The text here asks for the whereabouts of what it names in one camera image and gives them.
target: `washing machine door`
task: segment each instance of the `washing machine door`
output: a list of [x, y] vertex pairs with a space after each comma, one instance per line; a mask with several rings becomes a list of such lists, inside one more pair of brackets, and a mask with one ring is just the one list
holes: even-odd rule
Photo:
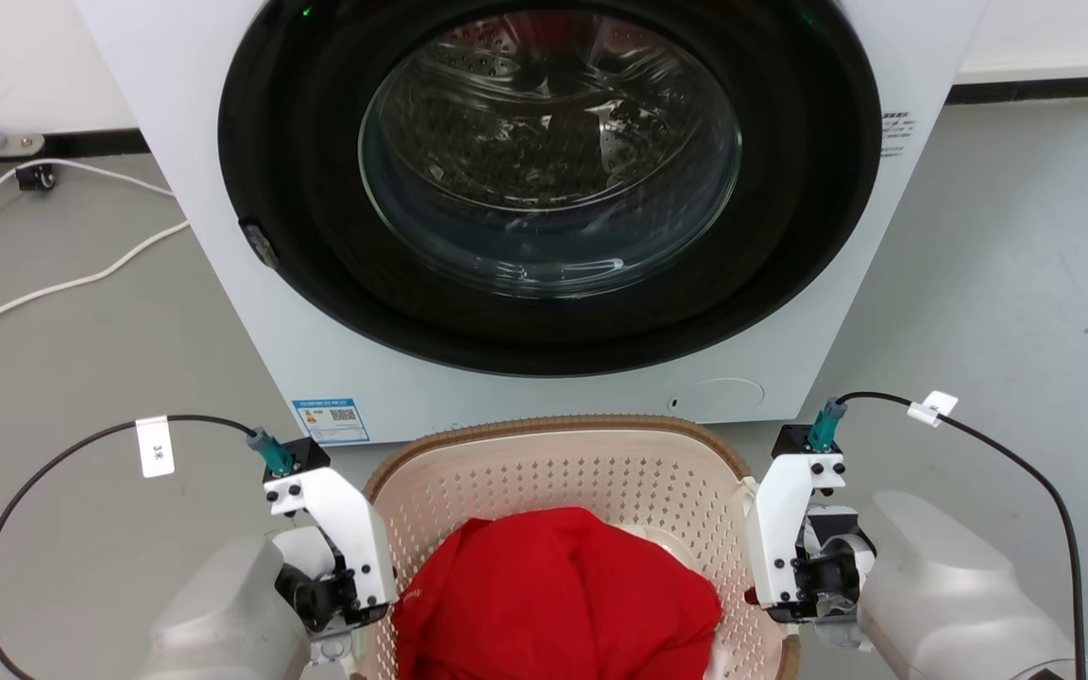
[[880, 154], [830, 0], [273, 1], [221, 102], [255, 252], [449, 366], [588, 375], [764, 319], [850, 236]]

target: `perforated basket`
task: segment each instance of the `perforated basket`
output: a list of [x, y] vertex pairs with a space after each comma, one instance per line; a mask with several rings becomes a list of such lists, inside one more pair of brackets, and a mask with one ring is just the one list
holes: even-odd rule
[[[720, 675], [792, 680], [798, 638], [743, 599], [750, 559], [730, 498], [749, 475], [728, 444], [695, 423], [555, 418], [418, 440], [378, 469], [366, 492], [388, 526], [399, 590], [472, 517], [577, 506], [610, 524], [643, 528], [716, 585], [725, 611], [717, 647], [728, 655]], [[387, 619], [362, 629], [355, 641], [360, 675], [396, 679], [396, 638]]]

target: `gray floor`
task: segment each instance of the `gray floor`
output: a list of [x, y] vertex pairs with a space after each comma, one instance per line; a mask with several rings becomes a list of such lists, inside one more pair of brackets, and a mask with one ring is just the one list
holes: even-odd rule
[[[102, 164], [161, 180], [148, 158]], [[0, 304], [98, 271], [176, 221], [170, 199], [75, 172], [49, 197], [1, 190]], [[855, 388], [963, 397], [960, 418], [1059, 482], [1088, 585], [1088, 100], [942, 115], [807, 410]], [[190, 233], [0, 319], [0, 511], [83, 435], [177, 411], [297, 433]], [[759, 473], [775, 430], [720, 429]], [[852, 405], [841, 443], [845, 503], [885, 487], [931, 499], [1002, 547], [1025, 590], [1067, 620], [1061, 530], [1018, 470], [890, 405]], [[5, 529], [0, 634], [39, 679], [128, 677], [148, 623], [214, 547], [286, 526], [267, 516], [261, 465], [236, 435], [176, 425], [174, 447], [176, 473], [152, 481], [133, 436], [88, 448]], [[335, 465], [362, 483], [391, 450], [354, 448]], [[805, 648], [808, 679], [891, 676], [874, 655]]]

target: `black cable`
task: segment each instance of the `black cable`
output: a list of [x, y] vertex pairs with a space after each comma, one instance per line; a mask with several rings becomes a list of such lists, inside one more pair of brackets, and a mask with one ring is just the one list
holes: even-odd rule
[[[894, 395], [888, 395], [883, 392], [851, 392], [849, 395], [842, 395], [834, 400], [838, 405], [844, 405], [851, 399], [882, 399], [885, 401], [892, 401], [894, 405], [911, 406], [912, 400], [905, 399], [905, 397], [898, 397]], [[989, 444], [989, 447], [994, 448], [998, 453], [1005, 456], [1006, 459], [1014, 461], [1014, 465], [1018, 468], [1024, 469], [1035, 478], [1036, 482], [1039, 482], [1049, 495], [1052, 496], [1052, 503], [1056, 505], [1056, 511], [1061, 512], [1061, 522], [1065, 527], [1065, 542], [1070, 545], [1070, 572], [1072, 574], [1072, 618], [1074, 619], [1074, 655], [1075, 659], [1075, 676], [1076, 680], [1085, 680], [1085, 616], [1083, 607], [1083, 595], [1080, 595], [1080, 551], [1077, 547], [1077, 534], [1072, 526], [1072, 517], [1070, 516], [1070, 508], [1065, 507], [1065, 499], [1061, 496], [1061, 491], [1056, 491], [1056, 487], [1049, 482], [1049, 479], [1043, 475], [1040, 470], [1035, 469], [1035, 466], [1028, 463], [1028, 461], [1023, 460], [1022, 456], [1010, 450], [1009, 447], [1003, 447], [1002, 444], [998, 443], [992, 436], [979, 432], [972, 426], [964, 425], [963, 422], [945, 417], [941, 415], [938, 420], [945, 422], [947, 425], [953, 426], [955, 430], [963, 432], [964, 434], [970, 434], [975, 436], [976, 440], [980, 440], [985, 444]]]
[[[240, 422], [234, 422], [232, 420], [227, 420], [224, 418], [212, 417], [211, 415], [168, 416], [168, 422], [181, 422], [181, 421], [211, 422], [215, 423], [215, 425], [232, 426], [233, 430], [245, 432], [247, 436], [255, 436], [255, 430], [250, 430], [249, 426], [243, 425]], [[112, 425], [108, 426], [108, 429], [100, 430], [99, 432], [96, 432], [95, 434], [87, 436], [86, 440], [83, 440], [82, 442], [74, 444], [72, 447], [65, 448], [65, 450], [58, 454], [57, 457], [54, 457], [54, 459], [45, 463], [45, 468], [36, 470], [36, 474], [33, 474], [32, 479], [29, 479], [29, 481], [27, 481], [25, 485], [18, 487], [18, 491], [16, 491], [16, 495], [14, 495], [14, 497], [11, 499], [11, 503], [8, 504], [8, 507], [3, 509], [3, 514], [1, 514], [0, 516], [0, 533], [3, 533], [3, 527], [5, 526], [5, 522], [8, 522], [8, 518], [11, 517], [11, 514], [14, 511], [14, 508], [16, 508], [16, 506], [18, 505], [18, 500], [22, 500], [23, 497], [25, 497], [27, 491], [30, 491], [32, 487], [35, 486], [37, 482], [39, 482], [39, 479], [48, 473], [48, 470], [57, 468], [57, 465], [60, 463], [60, 461], [64, 461], [70, 456], [74, 455], [74, 452], [77, 452], [78, 448], [86, 447], [87, 444], [94, 444], [95, 442], [102, 440], [104, 436], [108, 436], [109, 434], [124, 432], [125, 430], [133, 430], [135, 426], [137, 426], [137, 422], [121, 422], [120, 425]], [[18, 680], [36, 680], [35, 677], [27, 676], [22, 668], [16, 666], [16, 664], [11, 660], [11, 657], [8, 656], [8, 653], [5, 653], [5, 651], [3, 650], [3, 645], [1, 644], [0, 644], [0, 663], [2, 663], [3, 666], [9, 671], [11, 671], [11, 673], [14, 677], [17, 677]]]

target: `cable clip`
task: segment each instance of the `cable clip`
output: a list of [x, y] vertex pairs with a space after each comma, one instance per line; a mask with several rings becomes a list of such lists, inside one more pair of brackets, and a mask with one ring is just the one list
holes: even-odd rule
[[916, 401], [911, 404], [907, 413], [910, 413], [910, 418], [925, 422], [926, 425], [938, 426], [940, 425], [938, 417], [951, 415], [951, 409], [954, 409], [957, 404], [960, 404], [960, 399], [950, 396], [947, 392], [931, 392], [923, 404], [916, 404]]

